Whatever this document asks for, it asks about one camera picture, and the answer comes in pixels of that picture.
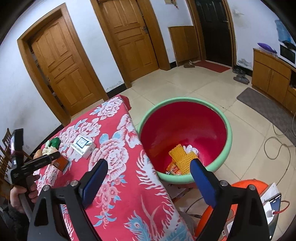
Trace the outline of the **wooden sideboard cabinet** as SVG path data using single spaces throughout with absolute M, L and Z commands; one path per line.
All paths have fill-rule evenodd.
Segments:
M 279 57 L 253 49 L 252 87 L 295 113 L 295 68 Z

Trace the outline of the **wooden door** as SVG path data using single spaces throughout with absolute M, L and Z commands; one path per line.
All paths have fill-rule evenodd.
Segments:
M 92 1 L 91 4 L 127 88 L 158 69 L 170 70 L 150 1 Z
M 108 99 L 66 4 L 37 20 L 17 43 L 31 80 L 62 125 L 95 102 Z

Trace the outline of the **red bin with green rim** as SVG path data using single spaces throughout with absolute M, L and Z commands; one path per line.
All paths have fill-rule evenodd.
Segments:
M 232 128 L 216 106 L 191 97 L 176 97 L 151 108 L 138 126 L 138 136 L 160 180 L 191 185 L 191 174 L 166 174 L 172 161 L 169 152 L 177 145 L 198 150 L 208 171 L 216 172 L 226 161 L 232 146 Z

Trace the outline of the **middle wooden door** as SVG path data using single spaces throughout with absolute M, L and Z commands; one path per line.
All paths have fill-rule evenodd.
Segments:
M 158 69 L 170 70 L 150 1 L 92 1 L 91 4 L 127 88 Z

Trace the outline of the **red floral tablecloth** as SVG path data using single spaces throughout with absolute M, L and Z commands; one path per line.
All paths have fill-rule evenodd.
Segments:
M 192 240 L 192 235 L 149 160 L 129 114 L 127 97 L 117 95 L 58 133 L 59 152 L 69 161 L 62 172 L 53 165 L 37 171 L 37 189 L 68 185 L 100 159 L 107 175 L 86 210 L 103 240 Z M 78 135 L 96 148 L 85 159 L 71 144 Z

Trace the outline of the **white blue carton box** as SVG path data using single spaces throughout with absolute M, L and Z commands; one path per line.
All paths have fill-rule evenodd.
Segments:
M 95 143 L 82 135 L 78 135 L 71 144 L 73 148 L 81 157 L 87 159 L 96 148 Z

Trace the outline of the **left wooden door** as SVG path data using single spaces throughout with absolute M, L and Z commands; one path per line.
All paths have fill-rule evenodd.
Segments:
M 17 43 L 31 80 L 62 125 L 95 102 L 108 99 L 66 4 L 37 20 Z

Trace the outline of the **brown shoe by panel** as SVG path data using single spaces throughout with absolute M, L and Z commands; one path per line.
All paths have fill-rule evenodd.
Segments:
M 195 64 L 192 61 L 186 62 L 183 65 L 184 68 L 195 68 Z

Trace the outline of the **low wooden wall panel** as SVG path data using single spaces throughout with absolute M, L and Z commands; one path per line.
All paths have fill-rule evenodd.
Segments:
M 169 27 L 176 63 L 183 65 L 189 60 L 200 60 L 201 54 L 194 26 Z

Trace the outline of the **smartphone with lit screen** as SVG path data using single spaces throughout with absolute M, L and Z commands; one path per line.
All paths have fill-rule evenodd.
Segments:
M 269 229 L 269 240 L 272 240 L 280 211 L 281 193 L 263 202 L 263 208 Z

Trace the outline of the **white cardboard box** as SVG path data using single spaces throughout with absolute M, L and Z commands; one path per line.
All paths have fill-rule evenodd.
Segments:
M 260 194 L 260 199 L 262 203 L 269 201 L 271 198 L 277 196 L 279 194 L 279 190 L 277 185 L 273 182 L 268 185 L 268 187 Z

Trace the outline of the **orange rice cracker packet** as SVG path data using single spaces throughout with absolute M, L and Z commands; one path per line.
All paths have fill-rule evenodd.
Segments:
M 179 167 L 176 165 L 174 161 L 172 161 L 166 168 L 166 174 L 167 175 L 182 175 L 182 172 L 180 171 Z

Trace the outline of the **purple cloth on cabinet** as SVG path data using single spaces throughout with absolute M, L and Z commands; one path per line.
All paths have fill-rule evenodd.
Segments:
M 264 43 L 257 43 L 257 44 L 260 48 L 264 49 L 265 51 L 269 53 L 277 54 L 277 51 L 271 48 L 268 44 L 264 44 Z

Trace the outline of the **grey slippers pair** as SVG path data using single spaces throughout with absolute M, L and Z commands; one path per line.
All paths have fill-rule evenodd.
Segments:
M 245 72 L 239 68 L 232 69 L 232 72 L 236 74 L 236 76 L 233 77 L 233 79 L 237 82 L 243 83 L 248 85 L 249 79 L 245 77 Z

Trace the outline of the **white microwave oven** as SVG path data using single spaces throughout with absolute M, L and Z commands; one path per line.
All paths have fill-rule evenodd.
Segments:
M 285 45 L 280 44 L 280 53 L 278 56 L 282 60 L 295 67 L 295 51 L 288 49 Z

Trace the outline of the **red doormat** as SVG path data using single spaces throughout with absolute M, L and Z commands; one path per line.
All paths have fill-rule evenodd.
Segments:
M 212 63 L 212 62 L 208 62 L 208 61 L 205 61 L 205 60 L 197 61 L 197 62 L 194 63 L 194 65 L 198 66 L 198 67 L 202 67 L 202 68 L 212 70 L 212 71 L 217 72 L 217 73 L 223 73 L 223 72 L 230 69 L 229 67 L 225 67 L 225 66 L 222 66 L 222 65 L 219 65 L 219 64 L 216 64 L 216 63 Z

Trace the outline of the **orange small box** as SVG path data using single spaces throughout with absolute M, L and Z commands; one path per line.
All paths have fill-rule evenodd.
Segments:
M 59 158 L 53 161 L 52 165 L 63 172 L 68 166 L 68 164 L 69 161 L 63 155 L 61 155 Z

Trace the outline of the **grey floor mat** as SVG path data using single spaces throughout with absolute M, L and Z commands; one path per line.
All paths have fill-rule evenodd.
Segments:
M 237 100 L 273 123 L 295 145 L 295 118 L 286 110 L 249 87 L 237 96 Z

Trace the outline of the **orange plastic stool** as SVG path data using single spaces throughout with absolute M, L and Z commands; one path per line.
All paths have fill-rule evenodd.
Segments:
M 270 240 L 260 200 L 265 188 L 267 184 L 258 180 L 244 180 L 222 187 L 208 219 L 201 219 L 203 228 L 198 226 L 196 229 L 196 240 L 218 240 L 232 207 L 235 209 L 234 220 L 227 240 Z

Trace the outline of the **green white wrapper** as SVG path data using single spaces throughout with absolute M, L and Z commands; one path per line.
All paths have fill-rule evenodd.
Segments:
M 50 155 L 54 152 L 57 152 L 60 146 L 60 139 L 55 137 L 51 140 L 48 140 L 45 144 L 45 148 L 42 150 L 42 155 Z

